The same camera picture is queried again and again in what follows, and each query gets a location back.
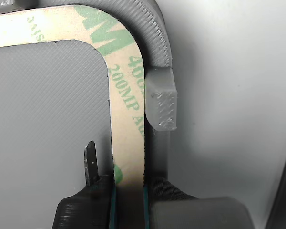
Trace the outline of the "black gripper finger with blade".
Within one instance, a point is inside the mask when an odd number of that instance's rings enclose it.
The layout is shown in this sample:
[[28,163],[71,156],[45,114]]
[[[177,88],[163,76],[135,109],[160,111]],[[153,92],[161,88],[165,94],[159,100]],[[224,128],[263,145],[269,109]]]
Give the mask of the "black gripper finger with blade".
[[114,175],[100,176],[95,142],[84,150],[86,186],[77,194],[61,200],[57,206],[54,229],[117,228],[116,186]]

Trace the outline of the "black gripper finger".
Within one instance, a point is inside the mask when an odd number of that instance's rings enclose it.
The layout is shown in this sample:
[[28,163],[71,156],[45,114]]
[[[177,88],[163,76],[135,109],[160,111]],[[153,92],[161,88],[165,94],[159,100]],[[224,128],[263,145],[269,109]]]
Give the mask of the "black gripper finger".
[[147,179],[143,199],[147,229],[250,228],[250,214],[236,199],[199,199],[162,177]]

